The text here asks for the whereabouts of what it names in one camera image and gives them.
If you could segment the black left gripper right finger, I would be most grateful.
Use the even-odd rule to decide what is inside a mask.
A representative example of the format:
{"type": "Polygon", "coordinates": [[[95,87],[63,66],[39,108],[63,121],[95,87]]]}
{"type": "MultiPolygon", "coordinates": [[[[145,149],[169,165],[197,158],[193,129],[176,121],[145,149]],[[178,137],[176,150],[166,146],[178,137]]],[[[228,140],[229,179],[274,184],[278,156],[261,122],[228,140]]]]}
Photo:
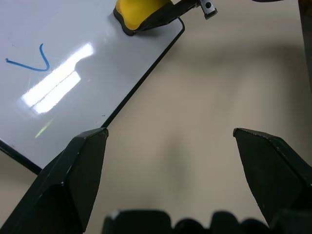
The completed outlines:
{"type": "Polygon", "coordinates": [[[240,159],[249,188],[271,225],[282,210],[312,212],[312,166],[282,138],[235,128],[240,159]]]}

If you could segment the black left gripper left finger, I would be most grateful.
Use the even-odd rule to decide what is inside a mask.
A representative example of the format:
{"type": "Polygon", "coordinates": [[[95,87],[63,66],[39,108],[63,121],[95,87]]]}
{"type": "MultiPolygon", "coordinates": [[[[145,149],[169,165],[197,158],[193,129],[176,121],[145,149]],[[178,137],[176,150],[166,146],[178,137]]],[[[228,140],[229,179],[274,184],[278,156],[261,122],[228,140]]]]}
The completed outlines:
{"type": "Polygon", "coordinates": [[[37,176],[0,234],[83,234],[97,197],[108,130],[74,137],[37,176]]]}

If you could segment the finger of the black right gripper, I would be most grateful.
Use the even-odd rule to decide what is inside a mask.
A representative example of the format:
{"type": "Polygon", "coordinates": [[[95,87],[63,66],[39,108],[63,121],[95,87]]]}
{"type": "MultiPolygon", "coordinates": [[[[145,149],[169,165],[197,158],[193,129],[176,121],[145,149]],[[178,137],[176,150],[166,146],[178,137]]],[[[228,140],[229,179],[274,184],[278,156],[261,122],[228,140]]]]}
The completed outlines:
{"type": "Polygon", "coordinates": [[[199,4],[200,0],[181,0],[176,4],[167,3],[145,19],[138,31],[146,31],[167,25],[199,4]]]}

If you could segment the yellow eraser with black felt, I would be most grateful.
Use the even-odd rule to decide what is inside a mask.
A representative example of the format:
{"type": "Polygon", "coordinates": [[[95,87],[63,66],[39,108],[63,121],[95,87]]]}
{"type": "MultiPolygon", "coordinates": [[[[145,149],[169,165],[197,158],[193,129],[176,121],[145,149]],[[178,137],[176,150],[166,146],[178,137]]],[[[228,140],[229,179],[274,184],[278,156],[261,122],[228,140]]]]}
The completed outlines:
{"type": "Polygon", "coordinates": [[[128,36],[145,30],[173,7],[171,0],[117,0],[113,14],[128,36]]]}

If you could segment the white whiteboard with black frame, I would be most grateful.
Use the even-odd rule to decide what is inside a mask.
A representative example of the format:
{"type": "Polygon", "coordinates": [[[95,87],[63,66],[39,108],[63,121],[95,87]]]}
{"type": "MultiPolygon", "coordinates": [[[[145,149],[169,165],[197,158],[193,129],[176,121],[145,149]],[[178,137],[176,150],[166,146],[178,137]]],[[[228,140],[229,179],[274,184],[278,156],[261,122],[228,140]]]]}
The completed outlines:
{"type": "Polygon", "coordinates": [[[0,0],[0,150],[38,174],[110,124],[184,32],[127,36],[116,0],[0,0]]]}

